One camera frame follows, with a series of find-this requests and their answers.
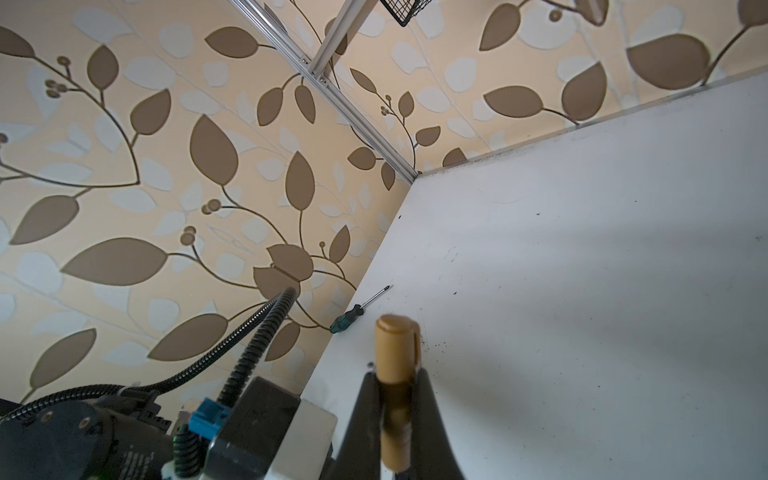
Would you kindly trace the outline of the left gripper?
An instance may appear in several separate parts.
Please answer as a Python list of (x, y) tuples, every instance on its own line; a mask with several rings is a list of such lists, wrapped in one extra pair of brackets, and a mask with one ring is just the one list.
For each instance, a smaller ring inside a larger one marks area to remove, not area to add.
[(1, 423), (3, 479), (160, 479), (173, 457), (152, 398), (72, 400)]

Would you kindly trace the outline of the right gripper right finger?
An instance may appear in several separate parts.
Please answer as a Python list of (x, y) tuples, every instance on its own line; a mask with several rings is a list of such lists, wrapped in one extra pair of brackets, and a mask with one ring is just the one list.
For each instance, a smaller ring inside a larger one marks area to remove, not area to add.
[(453, 454), (430, 377), (420, 369), (411, 392), (410, 479), (464, 480)]

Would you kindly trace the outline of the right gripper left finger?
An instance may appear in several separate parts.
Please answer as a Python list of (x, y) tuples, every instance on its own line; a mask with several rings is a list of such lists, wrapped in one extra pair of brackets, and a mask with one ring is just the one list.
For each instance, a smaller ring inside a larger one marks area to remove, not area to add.
[(325, 479), (379, 480), (381, 478), (382, 401), (376, 373), (363, 377), (348, 428)]

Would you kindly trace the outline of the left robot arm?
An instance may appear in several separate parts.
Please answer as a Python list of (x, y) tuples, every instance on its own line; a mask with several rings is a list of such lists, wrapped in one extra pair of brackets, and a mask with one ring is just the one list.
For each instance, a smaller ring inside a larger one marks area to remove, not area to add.
[[(167, 463), (193, 478), (204, 448), (235, 407), (267, 347), (297, 299), (287, 287), (208, 351), (164, 380), (140, 386), (93, 384), (47, 395), (1, 421), (4, 479), (159, 479)], [(240, 354), (216, 400), (204, 405), (203, 430), (172, 427), (156, 400), (203, 373), (241, 340)]]

